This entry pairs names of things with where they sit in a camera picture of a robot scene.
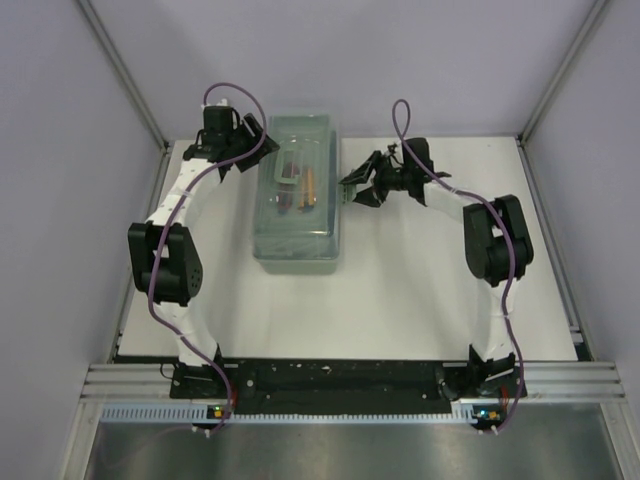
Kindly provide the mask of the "red handled pliers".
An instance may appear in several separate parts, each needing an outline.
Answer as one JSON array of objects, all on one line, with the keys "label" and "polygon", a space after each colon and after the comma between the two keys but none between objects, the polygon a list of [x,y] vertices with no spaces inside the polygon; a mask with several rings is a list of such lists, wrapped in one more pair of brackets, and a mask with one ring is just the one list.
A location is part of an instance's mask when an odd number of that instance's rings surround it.
[{"label": "red handled pliers", "polygon": [[287,162],[278,181],[277,211],[280,215],[286,214],[292,206],[293,193],[298,182],[298,176],[298,165],[295,162]]}]

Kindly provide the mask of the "translucent green tool box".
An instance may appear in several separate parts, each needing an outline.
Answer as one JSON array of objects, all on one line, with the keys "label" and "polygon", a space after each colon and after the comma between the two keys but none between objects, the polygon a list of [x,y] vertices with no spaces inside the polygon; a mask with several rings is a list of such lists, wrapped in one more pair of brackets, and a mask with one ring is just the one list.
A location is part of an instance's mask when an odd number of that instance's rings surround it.
[{"label": "translucent green tool box", "polygon": [[252,253],[275,275],[329,275],[340,254],[339,136],[325,114],[268,121],[277,150],[260,161]]}]

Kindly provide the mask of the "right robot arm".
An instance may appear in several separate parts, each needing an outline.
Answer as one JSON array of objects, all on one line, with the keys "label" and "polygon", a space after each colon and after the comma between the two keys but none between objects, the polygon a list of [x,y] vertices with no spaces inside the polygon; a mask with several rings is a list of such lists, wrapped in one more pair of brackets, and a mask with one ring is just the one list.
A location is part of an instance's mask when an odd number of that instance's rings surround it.
[{"label": "right robot arm", "polygon": [[457,400],[492,395],[509,383],[521,390],[523,354],[512,325],[511,293],[534,258],[521,202],[514,195],[489,201],[450,185],[449,176],[435,169],[428,141],[414,137],[374,151],[339,183],[348,203],[379,208],[390,193],[405,192],[461,225],[465,263],[478,282],[477,319],[465,370],[440,370],[440,393]]}]

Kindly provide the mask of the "orange black utility knife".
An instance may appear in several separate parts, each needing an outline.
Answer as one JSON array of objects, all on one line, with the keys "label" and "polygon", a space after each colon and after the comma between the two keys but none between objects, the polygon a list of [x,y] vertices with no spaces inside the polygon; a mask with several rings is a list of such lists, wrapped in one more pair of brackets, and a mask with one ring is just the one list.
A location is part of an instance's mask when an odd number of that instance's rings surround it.
[{"label": "orange black utility knife", "polygon": [[311,167],[304,167],[301,174],[298,210],[309,212],[315,208],[316,202],[314,171]]}]

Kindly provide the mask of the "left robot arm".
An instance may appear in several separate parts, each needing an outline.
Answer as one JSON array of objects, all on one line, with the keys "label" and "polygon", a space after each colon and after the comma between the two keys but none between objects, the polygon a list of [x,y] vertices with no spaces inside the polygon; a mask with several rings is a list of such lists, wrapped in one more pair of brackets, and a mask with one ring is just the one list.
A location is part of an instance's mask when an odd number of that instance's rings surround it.
[{"label": "left robot arm", "polygon": [[196,308],[204,267],[192,230],[230,169],[249,170],[279,149],[265,123],[263,113],[240,115],[231,106],[205,106],[203,127],[183,152],[173,184],[156,210],[127,232],[134,285],[147,296],[151,317],[173,334],[179,361],[196,367],[194,387],[209,397],[224,390],[227,374],[213,363],[218,343]]}]

